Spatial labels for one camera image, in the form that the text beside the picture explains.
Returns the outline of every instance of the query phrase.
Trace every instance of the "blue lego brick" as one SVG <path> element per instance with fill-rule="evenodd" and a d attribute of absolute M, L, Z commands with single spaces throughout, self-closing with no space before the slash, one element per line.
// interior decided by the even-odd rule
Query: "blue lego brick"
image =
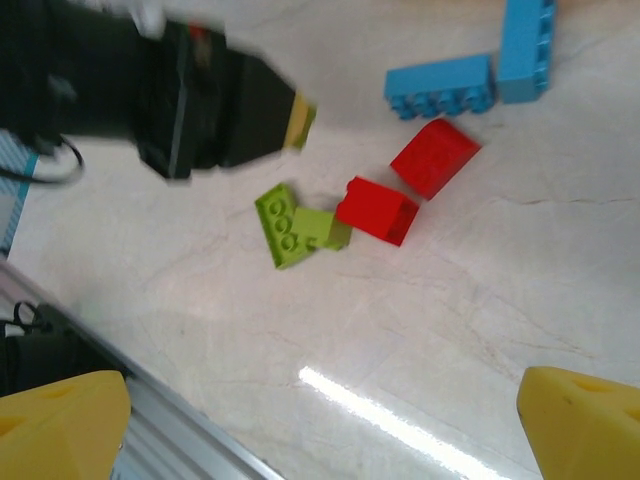
<path fill-rule="evenodd" d="M 465 110 L 484 113 L 494 102 L 489 55 L 473 55 L 387 72 L 384 96 L 398 116 L 432 118 Z"/>
<path fill-rule="evenodd" d="M 549 88 L 555 0 L 507 0 L 498 66 L 504 103 L 532 102 Z"/>

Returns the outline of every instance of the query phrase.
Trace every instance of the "green lego brick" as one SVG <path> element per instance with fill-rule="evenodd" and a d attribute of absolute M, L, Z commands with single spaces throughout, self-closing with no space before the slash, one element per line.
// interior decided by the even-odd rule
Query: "green lego brick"
<path fill-rule="evenodd" d="M 255 204 L 277 269 L 284 270 L 315 251 L 307 238 L 291 231 L 297 204 L 287 185 L 276 185 Z"/>
<path fill-rule="evenodd" d="M 307 237 L 308 243 L 314 247 L 331 250 L 340 250 L 349 245 L 352 230 L 331 212 L 302 207 L 296 209 L 291 227 L 292 232 Z"/>

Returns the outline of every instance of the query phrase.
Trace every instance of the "yellow plastic part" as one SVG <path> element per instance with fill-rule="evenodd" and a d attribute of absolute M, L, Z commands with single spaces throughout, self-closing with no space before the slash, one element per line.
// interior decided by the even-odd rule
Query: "yellow plastic part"
<path fill-rule="evenodd" d="M 307 143 L 309 130 L 316 118 L 316 107 L 300 93 L 296 93 L 291 107 L 291 116 L 289 117 L 289 126 L 287 134 L 284 138 L 283 148 L 293 147 L 297 150 Z"/>
<path fill-rule="evenodd" d="M 640 389 L 529 368 L 518 414 L 546 480 L 640 479 Z"/>
<path fill-rule="evenodd" d="M 119 372 L 0 398 L 0 479 L 107 479 L 131 402 Z"/>

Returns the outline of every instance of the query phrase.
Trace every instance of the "white marble surface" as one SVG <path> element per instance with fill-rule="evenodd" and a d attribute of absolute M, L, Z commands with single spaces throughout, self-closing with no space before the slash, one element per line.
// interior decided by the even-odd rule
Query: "white marble surface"
<path fill-rule="evenodd" d="M 288 478 L 539 478 L 524 368 L 639 383 L 640 2 L 560 1 L 552 90 L 460 117 L 485 147 L 402 248 L 356 233 L 276 271 L 253 208 L 281 181 L 311 207 L 356 174 L 400 185 L 423 122 L 387 110 L 386 69 L 496 51 L 502 8 L 182 3 L 318 100 L 308 147 L 187 188 L 85 142 L 86 178 L 30 194 L 11 260 Z"/>

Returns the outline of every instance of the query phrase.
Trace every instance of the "lego stud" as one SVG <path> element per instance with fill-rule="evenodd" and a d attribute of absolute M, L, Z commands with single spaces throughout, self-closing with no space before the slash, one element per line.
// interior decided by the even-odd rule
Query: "lego stud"
<path fill-rule="evenodd" d="M 462 107 L 456 101 L 452 91 L 442 92 L 438 97 L 438 109 L 447 115 L 459 115 L 462 113 Z"/>
<path fill-rule="evenodd" d="M 293 234 L 287 235 L 280 241 L 280 246 L 288 252 L 293 252 L 298 248 L 298 238 Z"/>
<path fill-rule="evenodd" d="M 464 97 L 464 104 L 473 113 L 484 113 L 493 105 L 493 100 L 479 88 L 470 88 Z"/>
<path fill-rule="evenodd" d="M 402 120 L 411 120 L 416 116 L 406 98 L 403 96 L 395 96 L 391 99 L 391 109 L 396 112 Z"/>
<path fill-rule="evenodd" d="M 426 118 L 432 118 L 438 115 L 438 109 L 428 94 L 420 93 L 416 95 L 416 100 L 419 101 L 420 108 L 418 113 L 420 113 L 420 115 Z"/>
<path fill-rule="evenodd" d="M 422 115 L 422 111 L 424 110 L 424 106 L 427 103 L 427 96 L 424 93 L 417 93 L 413 97 L 413 112 L 416 115 Z"/>
<path fill-rule="evenodd" d="M 542 92 L 549 87 L 549 70 L 546 62 L 538 62 L 534 77 L 536 90 Z"/>
<path fill-rule="evenodd" d="M 549 52 L 551 51 L 551 33 L 543 33 L 538 41 L 538 60 L 548 61 Z"/>
<path fill-rule="evenodd" d="M 555 0 L 544 0 L 544 10 L 542 11 L 542 18 L 552 18 L 556 13 Z"/>
<path fill-rule="evenodd" d="M 540 19 L 540 35 L 547 35 L 551 33 L 553 25 L 553 17 L 543 15 Z"/>
<path fill-rule="evenodd" d="M 280 217 L 276 220 L 275 229 L 278 233 L 289 233 L 291 231 L 291 218 Z"/>
<path fill-rule="evenodd" d="M 282 215 L 286 209 L 287 206 L 285 205 L 283 200 L 276 200 L 275 202 L 271 202 L 269 204 L 269 213 L 277 217 Z"/>

